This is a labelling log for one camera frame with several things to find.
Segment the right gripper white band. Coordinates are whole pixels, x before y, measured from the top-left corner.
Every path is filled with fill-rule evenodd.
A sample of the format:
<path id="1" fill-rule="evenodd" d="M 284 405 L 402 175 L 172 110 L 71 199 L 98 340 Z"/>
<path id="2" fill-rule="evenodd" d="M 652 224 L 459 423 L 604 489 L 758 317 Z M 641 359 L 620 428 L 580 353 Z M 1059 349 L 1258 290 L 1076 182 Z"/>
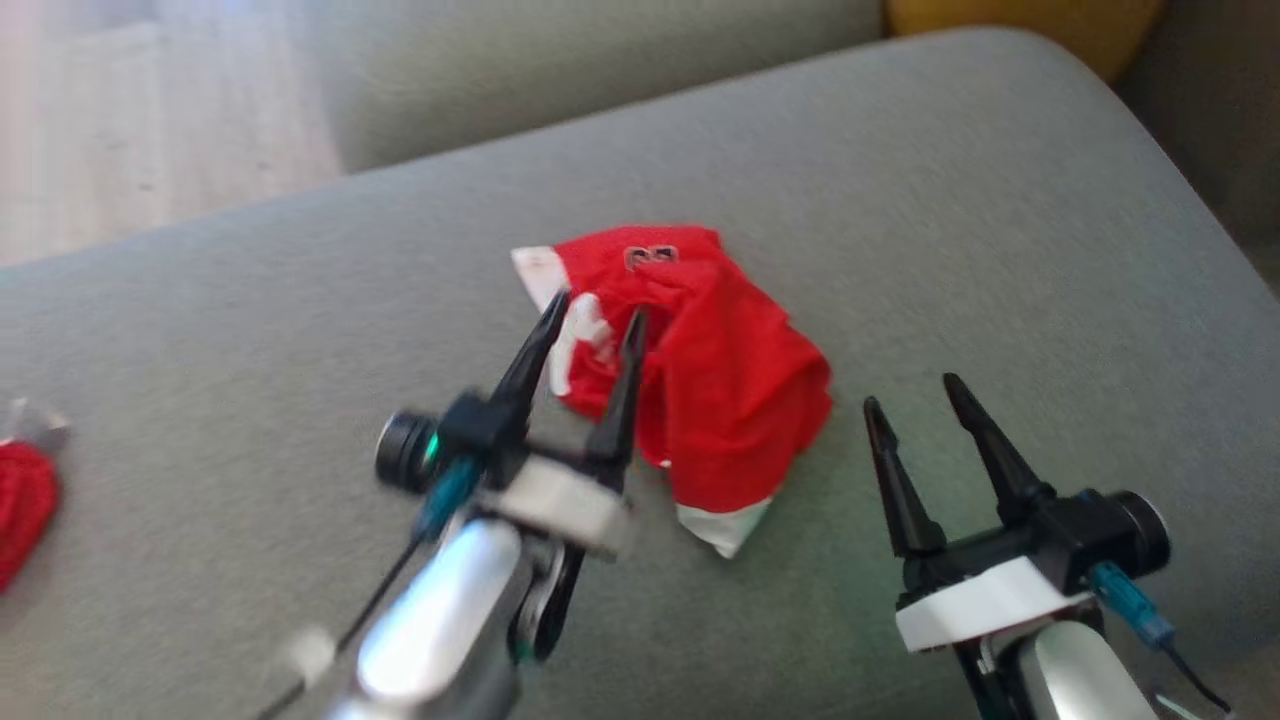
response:
<path id="1" fill-rule="evenodd" d="M 1043 571 L 1074 552 L 1098 495 L 1061 495 L 1032 470 L 956 373 L 943 387 L 972 436 L 1004 527 L 956 543 L 927 512 L 879 401 L 863 415 L 890 546 L 902 560 L 895 620 L 908 651 L 951 650 L 983 719 L 1094 719 L 1087 685 L 1098 648 L 1098 605 L 1083 579 Z"/>

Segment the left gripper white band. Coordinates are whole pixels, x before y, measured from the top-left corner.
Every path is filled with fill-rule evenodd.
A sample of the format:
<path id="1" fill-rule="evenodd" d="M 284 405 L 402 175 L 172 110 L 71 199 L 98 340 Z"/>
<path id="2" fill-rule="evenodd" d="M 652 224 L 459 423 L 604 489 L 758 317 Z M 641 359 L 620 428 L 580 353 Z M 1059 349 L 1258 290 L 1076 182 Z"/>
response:
<path id="1" fill-rule="evenodd" d="M 512 664 L 552 655 L 584 561 L 616 559 L 628 534 L 632 461 L 648 310 L 620 343 L 618 377 L 585 451 L 529 439 L 532 396 L 568 311 L 558 290 L 490 398 L 461 395 L 438 427 L 438 657 L 481 652 Z"/>

